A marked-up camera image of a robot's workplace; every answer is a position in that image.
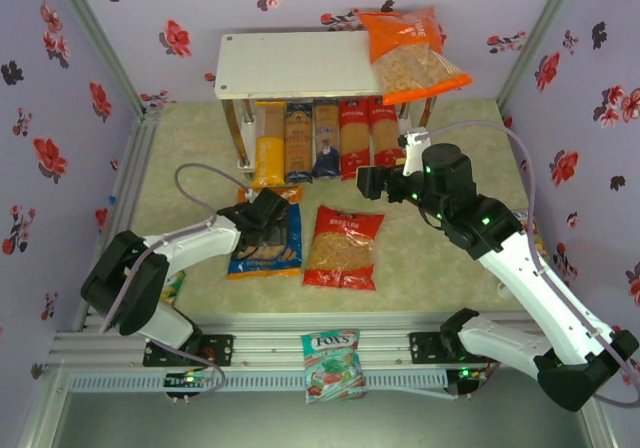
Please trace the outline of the blue penne bag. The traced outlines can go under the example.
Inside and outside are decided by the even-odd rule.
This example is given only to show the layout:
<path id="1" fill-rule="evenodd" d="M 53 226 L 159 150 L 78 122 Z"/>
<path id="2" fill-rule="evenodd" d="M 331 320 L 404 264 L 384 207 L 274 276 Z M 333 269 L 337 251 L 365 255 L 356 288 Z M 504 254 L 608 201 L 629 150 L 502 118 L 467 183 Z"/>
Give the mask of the blue penne bag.
<path id="1" fill-rule="evenodd" d="M 250 277 L 295 276 L 301 273 L 302 228 L 299 203 L 302 186 L 273 187 L 273 191 L 289 203 L 286 217 L 286 240 L 254 243 L 256 250 L 250 256 L 239 256 L 240 242 L 231 254 L 227 278 L 238 280 Z"/>

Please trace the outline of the red spaghetti bag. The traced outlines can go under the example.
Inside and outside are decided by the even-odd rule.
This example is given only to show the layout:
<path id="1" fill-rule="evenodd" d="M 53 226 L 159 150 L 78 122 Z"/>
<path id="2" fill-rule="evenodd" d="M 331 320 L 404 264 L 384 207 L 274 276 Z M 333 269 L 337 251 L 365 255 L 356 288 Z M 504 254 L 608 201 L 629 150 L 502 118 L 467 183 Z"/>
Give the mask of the red spaghetti bag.
<path id="1" fill-rule="evenodd" d="M 343 181 L 356 177 L 359 167 L 371 164 L 370 120 L 367 98 L 339 102 L 340 169 Z"/>
<path id="2" fill-rule="evenodd" d="M 368 99 L 369 120 L 373 141 L 374 164 L 379 167 L 395 167 L 404 159 L 398 144 L 400 129 L 395 107 L 384 105 L 380 96 Z"/>

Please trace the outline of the yellow spaghetti bag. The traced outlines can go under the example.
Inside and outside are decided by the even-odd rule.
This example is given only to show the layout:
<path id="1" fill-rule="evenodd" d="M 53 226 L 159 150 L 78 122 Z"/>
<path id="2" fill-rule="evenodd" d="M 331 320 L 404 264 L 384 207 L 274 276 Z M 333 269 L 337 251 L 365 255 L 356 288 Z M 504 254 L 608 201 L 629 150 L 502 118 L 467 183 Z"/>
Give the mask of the yellow spaghetti bag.
<path id="1" fill-rule="evenodd" d="M 284 101 L 257 101 L 255 174 L 253 188 L 285 184 Z"/>

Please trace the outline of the blue spaghetti bag with portrait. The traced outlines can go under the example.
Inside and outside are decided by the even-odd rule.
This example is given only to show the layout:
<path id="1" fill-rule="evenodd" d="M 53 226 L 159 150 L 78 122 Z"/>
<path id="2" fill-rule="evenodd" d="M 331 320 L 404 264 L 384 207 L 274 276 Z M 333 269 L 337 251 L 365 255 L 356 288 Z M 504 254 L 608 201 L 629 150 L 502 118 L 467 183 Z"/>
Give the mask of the blue spaghetti bag with portrait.
<path id="1" fill-rule="evenodd" d="M 340 175 L 339 103 L 336 100 L 317 102 L 314 106 L 315 162 L 314 178 Z"/>

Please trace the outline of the orange macaroni bag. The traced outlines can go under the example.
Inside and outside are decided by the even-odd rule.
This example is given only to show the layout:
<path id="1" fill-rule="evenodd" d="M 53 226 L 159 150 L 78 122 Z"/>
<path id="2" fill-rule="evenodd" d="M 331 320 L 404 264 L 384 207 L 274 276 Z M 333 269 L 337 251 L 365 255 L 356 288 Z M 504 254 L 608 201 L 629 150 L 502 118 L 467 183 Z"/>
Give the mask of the orange macaroni bag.
<path id="1" fill-rule="evenodd" d="M 437 97 L 472 83 L 469 74 L 444 57 L 433 6 L 358 17 L 368 33 L 370 63 L 385 105 Z"/>

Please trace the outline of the white two-tier shelf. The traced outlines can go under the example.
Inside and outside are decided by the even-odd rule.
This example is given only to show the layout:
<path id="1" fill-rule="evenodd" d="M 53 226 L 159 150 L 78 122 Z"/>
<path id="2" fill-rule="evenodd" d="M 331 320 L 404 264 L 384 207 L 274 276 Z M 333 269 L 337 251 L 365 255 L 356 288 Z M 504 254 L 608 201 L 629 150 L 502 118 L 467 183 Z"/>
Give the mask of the white two-tier shelf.
<path id="1" fill-rule="evenodd" d="M 255 172 L 257 101 L 353 98 L 379 93 L 365 31 L 225 34 L 215 94 L 237 166 Z"/>

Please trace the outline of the large red macaroni bag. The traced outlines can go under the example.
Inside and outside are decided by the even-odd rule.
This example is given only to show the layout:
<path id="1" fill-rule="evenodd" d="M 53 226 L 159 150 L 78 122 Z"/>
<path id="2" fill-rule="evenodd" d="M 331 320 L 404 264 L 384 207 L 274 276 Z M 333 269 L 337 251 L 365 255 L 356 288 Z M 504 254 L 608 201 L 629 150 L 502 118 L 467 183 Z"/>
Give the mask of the large red macaroni bag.
<path id="1" fill-rule="evenodd" d="M 375 240 L 384 215 L 321 205 L 303 275 L 306 286 L 375 291 Z"/>

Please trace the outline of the green yellow candy bag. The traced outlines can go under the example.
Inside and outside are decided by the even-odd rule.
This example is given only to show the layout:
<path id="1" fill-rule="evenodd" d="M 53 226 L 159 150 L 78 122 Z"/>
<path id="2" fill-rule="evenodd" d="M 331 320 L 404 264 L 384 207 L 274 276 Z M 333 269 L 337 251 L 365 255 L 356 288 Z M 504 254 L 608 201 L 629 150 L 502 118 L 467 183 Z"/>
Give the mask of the green yellow candy bag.
<path id="1" fill-rule="evenodd" d="M 181 291 L 185 278 L 186 272 L 184 270 L 180 270 L 171 275 L 169 281 L 160 292 L 160 301 L 168 305 L 173 305 Z"/>

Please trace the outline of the green marbled table mat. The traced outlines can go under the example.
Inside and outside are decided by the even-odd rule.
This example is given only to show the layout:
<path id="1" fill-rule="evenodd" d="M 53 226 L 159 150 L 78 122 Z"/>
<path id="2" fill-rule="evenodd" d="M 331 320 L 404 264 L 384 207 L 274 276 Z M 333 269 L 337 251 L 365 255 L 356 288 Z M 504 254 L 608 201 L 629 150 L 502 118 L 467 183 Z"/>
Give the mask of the green marbled table mat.
<path id="1" fill-rule="evenodd" d="M 526 207 L 520 172 L 490 99 L 438 100 L 431 128 L 471 159 L 482 194 L 513 209 Z M 168 232 L 205 218 L 210 208 L 233 205 L 241 174 L 219 103 L 176 103 L 162 110 L 144 183 L 132 220 L 140 235 Z M 381 213 L 375 242 L 375 291 L 306 286 L 300 276 L 229 280 L 229 260 L 217 256 L 186 272 L 176 307 L 199 324 L 220 315 L 292 313 L 435 313 L 468 307 L 516 311 L 519 303 L 498 293 L 498 280 L 408 203 L 365 199 L 353 181 L 304 185 L 302 245 L 309 248 L 321 205 L 348 212 Z"/>

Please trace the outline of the Fox's fruits candy bag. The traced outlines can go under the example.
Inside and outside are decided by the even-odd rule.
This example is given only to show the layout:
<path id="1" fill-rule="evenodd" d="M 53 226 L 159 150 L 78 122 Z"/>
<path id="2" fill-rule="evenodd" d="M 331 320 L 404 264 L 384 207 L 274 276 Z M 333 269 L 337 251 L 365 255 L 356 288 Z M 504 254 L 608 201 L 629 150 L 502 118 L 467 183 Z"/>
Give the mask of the Fox's fruits candy bag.
<path id="1" fill-rule="evenodd" d="M 538 224 L 535 219 L 529 220 L 528 211 L 526 209 L 516 209 L 512 211 L 512 214 L 515 218 L 520 222 L 522 227 L 522 232 L 525 236 L 528 235 L 529 223 L 532 223 L 532 234 L 534 239 L 534 244 L 538 255 L 546 262 L 549 263 L 549 255 L 546 250 L 545 243 L 541 237 L 541 234 L 538 230 Z"/>

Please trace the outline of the green Fox's candy bag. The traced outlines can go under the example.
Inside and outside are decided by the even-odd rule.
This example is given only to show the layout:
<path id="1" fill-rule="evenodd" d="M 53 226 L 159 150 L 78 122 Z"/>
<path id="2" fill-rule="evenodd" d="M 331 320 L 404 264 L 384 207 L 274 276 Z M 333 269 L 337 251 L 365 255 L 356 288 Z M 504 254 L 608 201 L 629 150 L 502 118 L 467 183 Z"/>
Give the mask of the green Fox's candy bag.
<path id="1" fill-rule="evenodd" d="M 368 393 L 358 354 L 360 331 L 331 330 L 301 336 L 305 403 L 354 400 Z"/>

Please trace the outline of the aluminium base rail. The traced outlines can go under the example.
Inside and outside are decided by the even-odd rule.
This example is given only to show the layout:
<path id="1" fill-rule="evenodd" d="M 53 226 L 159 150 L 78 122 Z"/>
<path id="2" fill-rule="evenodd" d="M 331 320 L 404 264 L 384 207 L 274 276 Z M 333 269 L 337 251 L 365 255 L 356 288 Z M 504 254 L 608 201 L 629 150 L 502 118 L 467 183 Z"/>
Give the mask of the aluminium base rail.
<path id="1" fill-rule="evenodd" d="M 437 331 L 448 313 L 302 313 L 220 315 L 202 326 L 206 334 L 234 337 L 231 372 L 296 371 L 303 367 L 301 336 L 333 329 L 361 332 L 358 352 L 365 369 L 411 366 L 409 334 Z M 139 335 L 97 333 L 96 316 L 80 332 L 60 332 L 46 364 L 77 370 L 115 371 L 142 367 L 145 340 Z"/>

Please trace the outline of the aluminium side rail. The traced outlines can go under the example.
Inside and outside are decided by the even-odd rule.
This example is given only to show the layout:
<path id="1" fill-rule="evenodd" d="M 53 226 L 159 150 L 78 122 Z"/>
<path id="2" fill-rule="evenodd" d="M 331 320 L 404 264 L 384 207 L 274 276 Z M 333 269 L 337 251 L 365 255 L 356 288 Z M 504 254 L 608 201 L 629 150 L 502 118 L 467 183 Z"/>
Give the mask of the aluminium side rail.
<path id="1" fill-rule="evenodd" d="M 161 110 L 148 109 L 132 128 L 112 193 L 116 201 L 109 207 L 106 226 L 89 271 L 96 267 L 112 239 L 132 224 L 161 118 Z"/>

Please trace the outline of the aluminium frame post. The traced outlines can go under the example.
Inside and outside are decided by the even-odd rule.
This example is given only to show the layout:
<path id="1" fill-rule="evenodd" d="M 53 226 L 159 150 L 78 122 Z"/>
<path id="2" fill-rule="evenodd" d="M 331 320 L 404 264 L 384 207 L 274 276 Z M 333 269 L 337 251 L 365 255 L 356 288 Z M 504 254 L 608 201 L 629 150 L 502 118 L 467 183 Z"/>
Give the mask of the aluminium frame post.
<path id="1" fill-rule="evenodd" d="M 499 92 L 496 104 L 500 111 L 508 105 L 510 99 L 524 78 L 526 70 L 533 63 L 533 59 L 538 49 L 543 44 L 548 32 L 562 13 L 567 1 L 568 0 L 547 0 L 545 3 L 543 10 L 528 35 L 524 48 L 518 55 L 506 82 Z"/>
<path id="2" fill-rule="evenodd" d="M 146 109 L 143 107 L 124 65 L 121 63 L 88 0 L 66 0 L 66 3 L 76 16 L 94 50 L 105 63 L 107 71 L 116 83 L 120 93 L 125 96 L 137 118 L 143 120 L 146 115 Z"/>

